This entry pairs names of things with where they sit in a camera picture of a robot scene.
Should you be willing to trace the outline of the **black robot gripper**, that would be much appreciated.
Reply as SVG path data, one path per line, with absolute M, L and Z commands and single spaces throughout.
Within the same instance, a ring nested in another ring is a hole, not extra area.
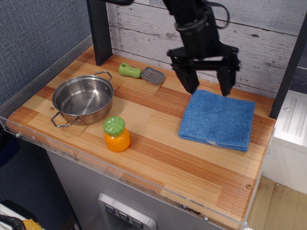
M 240 70 L 238 48 L 221 43 L 217 28 L 209 23 L 177 23 L 175 28 L 184 46 L 169 50 L 167 55 L 178 67 L 174 71 L 185 90 L 190 94 L 196 91 L 199 80 L 195 70 L 215 70 L 222 95 L 229 95 Z

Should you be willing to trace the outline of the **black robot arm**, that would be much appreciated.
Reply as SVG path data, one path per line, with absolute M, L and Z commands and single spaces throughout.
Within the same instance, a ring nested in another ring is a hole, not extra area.
M 183 47 L 168 50 L 171 66 L 185 90 L 193 94 L 199 80 L 197 70 L 216 71 L 223 96 L 230 94 L 240 70 L 238 48 L 220 42 L 218 26 L 212 8 L 222 4 L 207 0 L 166 0 L 174 16 L 175 29 L 180 33 Z

